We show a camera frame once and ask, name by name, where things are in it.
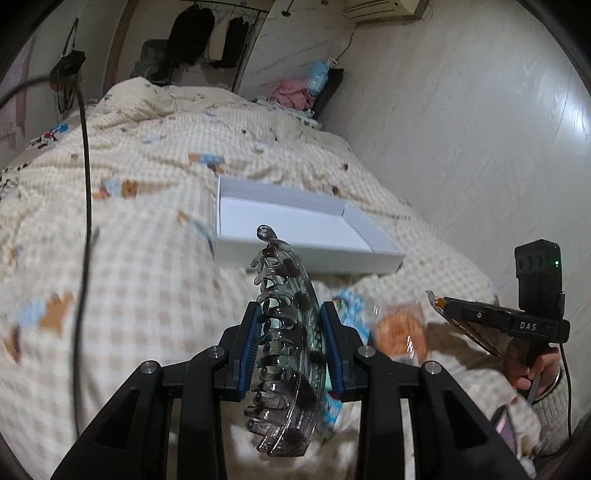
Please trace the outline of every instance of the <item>bedspread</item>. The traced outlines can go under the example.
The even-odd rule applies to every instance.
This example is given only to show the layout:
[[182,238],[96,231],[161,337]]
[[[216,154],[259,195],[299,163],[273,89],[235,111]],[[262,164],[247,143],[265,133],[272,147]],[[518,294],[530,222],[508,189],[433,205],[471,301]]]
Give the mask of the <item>bedspread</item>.
[[[185,361],[216,344],[258,294],[252,273],[213,263],[203,231],[213,230],[221,171],[199,162],[208,154],[223,157],[225,174],[338,194],[363,209],[406,251],[404,264],[391,275],[315,278],[319,299],[343,286],[377,303],[419,298],[433,358],[489,417],[511,404],[520,449],[531,452],[535,415],[495,361],[455,334],[424,295],[492,302],[489,280],[382,187],[344,140],[225,90],[160,88],[141,78],[113,87],[88,128],[96,240],[82,341],[86,422],[142,361]],[[0,202],[0,431],[45,480],[74,441],[70,363],[85,238],[80,128],[3,175],[12,193]],[[230,478],[352,477],[359,404],[345,405],[336,435],[297,459],[259,454],[244,407],[222,408]]]

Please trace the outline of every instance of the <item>human hand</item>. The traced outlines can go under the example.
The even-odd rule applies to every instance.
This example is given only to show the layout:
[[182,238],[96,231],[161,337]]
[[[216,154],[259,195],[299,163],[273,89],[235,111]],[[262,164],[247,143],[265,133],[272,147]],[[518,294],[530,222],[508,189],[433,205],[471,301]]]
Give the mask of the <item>human hand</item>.
[[518,390],[528,390],[531,381],[541,375],[536,395],[544,393],[554,383],[560,369],[560,351],[557,347],[548,348],[535,359],[534,365],[526,366],[525,358],[529,348],[529,341],[513,338],[507,346],[503,363],[505,376],[509,383]]

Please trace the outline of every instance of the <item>knit sweater sleeve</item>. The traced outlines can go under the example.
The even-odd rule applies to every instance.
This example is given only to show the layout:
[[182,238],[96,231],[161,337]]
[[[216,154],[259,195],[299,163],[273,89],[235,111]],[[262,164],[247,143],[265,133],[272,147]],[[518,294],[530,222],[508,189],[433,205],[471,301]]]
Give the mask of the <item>knit sweater sleeve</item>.
[[[569,390],[566,381],[564,369],[561,367],[560,380],[552,390],[552,392],[533,405],[534,412],[540,419],[541,423],[541,450],[540,455],[550,455],[556,453],[568,440],[569,433],[567,427],[569,415]],[[573,392],[573,406],[572,406],[572,426],[576,425],[578,418],[578,408],[574,402]]]

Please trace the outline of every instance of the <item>marble pattern wall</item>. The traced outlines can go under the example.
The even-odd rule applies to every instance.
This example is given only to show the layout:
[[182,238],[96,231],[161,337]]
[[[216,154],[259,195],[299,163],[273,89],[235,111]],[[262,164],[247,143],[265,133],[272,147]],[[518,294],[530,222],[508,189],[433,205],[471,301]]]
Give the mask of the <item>marble pattern wall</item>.
[[327,59],[334,42],[351,32],[342,0],[296,0],[291,16],[283,17],[290,0],[276,0],[246,64],[238,94],[252,100],[270,95],[280,80],[306,78],[316,60]]
[[563,257],[565,345],[591,406],[591,98],[515,0],[431,0],[408,25],[359,27],[320,120],[517,306],[513,249]]

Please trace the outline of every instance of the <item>wall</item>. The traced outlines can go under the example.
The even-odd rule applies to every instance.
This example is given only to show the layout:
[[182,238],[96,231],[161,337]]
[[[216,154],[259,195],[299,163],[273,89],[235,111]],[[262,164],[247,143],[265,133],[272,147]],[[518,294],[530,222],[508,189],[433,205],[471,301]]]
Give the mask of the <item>wall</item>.
[[566,344],[591,401],[591,99],[514,0],[431,0],[423,21],[357,29],[321,121],[517,306],[513,249],[563,257]]
[[333,43],[353,28],[340,0],[330,0],[328,5],[298,0],[291,16],[283,17],[281,11],[289,2],[275,2],[246,64],[238,94],[248,100],[270,95],[280,80],[306,78],[310,66],[326,60]]
[[[86,54],[80,72],[82,92],[87,101],[100,99],[105,65],[111,41],[127,0],[64,0],[39,26],[31,56],[29,78],[48,75],[60,60],[67,35],[76,16],[80,16],[76,49]],[[0,151],[0,167],[8,164],[28,141],[53,127],[57,122],[55,97],[48,86],[27,92],[25,137],[17,148]]]
[[[248,0],[246,4],[268,10],[273,5],[273,0]],[[139,0],[121,50],[117,71],[118,82],[129,78],[135,62],[139,60],[144,42],[150,38],[168,38],[177,16],[189,7],[191,2],[183,0]]]

